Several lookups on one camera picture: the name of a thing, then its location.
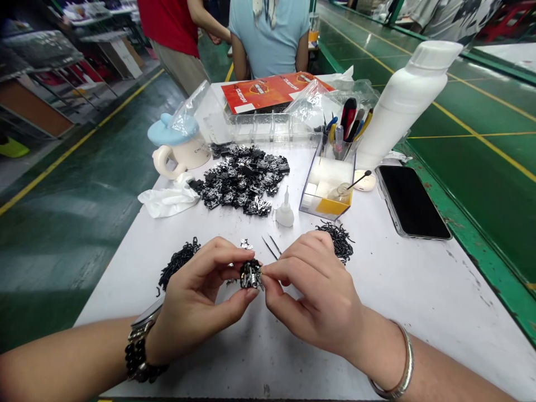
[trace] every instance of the silver bangle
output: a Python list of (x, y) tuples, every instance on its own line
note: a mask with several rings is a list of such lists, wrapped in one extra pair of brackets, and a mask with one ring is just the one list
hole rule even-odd
[(407, 391), (409, 387), (411, 376), (413, 374), (414, 361), (413, 361), (413, 346), (411, 345), (411, 338), (409, 337), (408, 333), (406, 332), (406, 330), (404, 329), (402, 325), (400, 325), (398, 322), (394, 320), (391, 320), (391, 321), (394, 322), (400, 328), (400, 330), (402, 331), (402, 334), (404, 335), (404, 339), (406, 341), (406, 366), (404, 369), (404, 375), (402, 376), (402, 379), (400, 380), (398, 385), (390, 391), (385, 391), (381, 389), (370, 378), (368, 380), (370, 381), (370, 385), (372, 385), (372, 388), (374, 389), (374, 391), (378, 395), (380, 395), (382, 398), (388, 399), (388, 400), (395, 400), (395, 399), (402, 397), (402, 395), (404, 395), (404, 393)]

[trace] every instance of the epoxy floor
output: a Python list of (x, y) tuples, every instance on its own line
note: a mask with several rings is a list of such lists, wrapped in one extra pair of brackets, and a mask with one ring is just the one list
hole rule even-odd
[[(380, 91), (419, 43), (325, 2), (317, 11), (335, 69), (354, 65), (354, 78)], [(200, 41), (207, 72), (223, 81), (227, 48), (207, 40)], [(465, 61), (450, 72), (409, 144), (501, 257), (534, 284), (536, 90)], [(0, 352), (72, 326), (136, 217), (137, 195), (157, 178), (147, 128), (184, 99), (158, 74), (83, 144), (76, 145), (85, 133), (73, 136), (0, 194), (0, 205), (9, 205), (0, 214)]]
[[(318, 3), (322, 49), (379, 91), (418, 39)], [(536, 285), (536, 88), (458, 59), (409, 145), (528, 288)]]

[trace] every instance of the red chair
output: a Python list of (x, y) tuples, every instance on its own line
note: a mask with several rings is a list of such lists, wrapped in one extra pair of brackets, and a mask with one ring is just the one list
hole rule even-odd
[(479, 36), (486, 37), (485, 42), (491, 42), (498, 36), (511, 36), (516, 32), (521, 21), (530, 15), (535, 7), (536, 0), (503, 4), (480, 31)]

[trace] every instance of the white mug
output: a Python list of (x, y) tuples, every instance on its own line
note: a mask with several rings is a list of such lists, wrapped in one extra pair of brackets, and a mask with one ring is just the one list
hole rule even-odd
[[(147, 132), (149, 139), (159, 148), (152, 153), (156, 171), (162, 176), (175, 180), (187, 169), (204, 165), (211, 156), (210, 150), (195, 118), (181, 116), (178, 128), (168, 128), (172, 116), (163, 113)], [(168, 158), (177, 162), (175, 170), (168, 170)]]
[[(175, 170), (168, 170), (168, 158), (177, 162)], [(209, 159), (210, 151), (200, 134), (180, 145), (162, 145), (152, 153), (156, 171), (170, 180), (175, 180), (187, 169), (203, 166)]]

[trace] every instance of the smartphone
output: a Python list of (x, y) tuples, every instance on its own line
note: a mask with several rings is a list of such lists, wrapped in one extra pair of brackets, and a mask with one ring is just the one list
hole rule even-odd
[(379, 166), (377, 171), (380, 189), (399, 235), (436, 240), (452, 238), (415, 170)]

